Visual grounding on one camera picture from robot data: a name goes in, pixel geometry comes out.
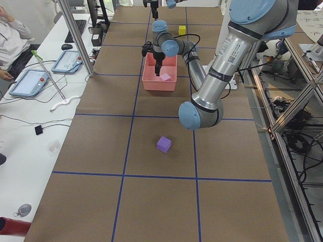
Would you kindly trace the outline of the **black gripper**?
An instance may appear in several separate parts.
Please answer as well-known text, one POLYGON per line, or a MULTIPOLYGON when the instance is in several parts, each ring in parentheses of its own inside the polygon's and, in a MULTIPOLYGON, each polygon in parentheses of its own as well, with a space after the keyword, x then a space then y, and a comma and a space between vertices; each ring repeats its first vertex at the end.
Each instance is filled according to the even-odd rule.
POLYGON ((158 76, 160 75, 160 71, 163 65, 163 60, 166 58, 166 55, 163 52, 153 52, 153 58, 155 60, 155 74, 158 76))
POLYGON ((158 19, 158 7, 159 7, 159 0, 150 0, 150 7, 152 11, 152 17, 157 20, 158 19))

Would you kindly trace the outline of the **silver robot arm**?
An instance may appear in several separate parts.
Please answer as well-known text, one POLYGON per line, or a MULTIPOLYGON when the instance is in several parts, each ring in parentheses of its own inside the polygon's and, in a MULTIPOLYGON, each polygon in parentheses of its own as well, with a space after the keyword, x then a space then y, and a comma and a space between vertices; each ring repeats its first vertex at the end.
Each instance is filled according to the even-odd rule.
POLYGON ((228 35, 207 72, 195 44, 173 37, 164 20, 154 21, 152 52, 162 57, 181 55, 196 88, 190 101, 179 107, 179 119, 185 128, 209 128, 222 120, 221 94, 251 45, 293 35, 297 10, 298 1, 231 1, 228 35))
MULTIPOLYGON (((166 0, 166 5, 169 9, 174 8, 177 3, 181 3, 181 0, 166 0)), ((159 8, 159 1, 158 0, 147 0, 143 1, 143 5, 146 8, 147 5, 150 5, 152 17, 157 20, 158 19, 158 8, 159 8)))

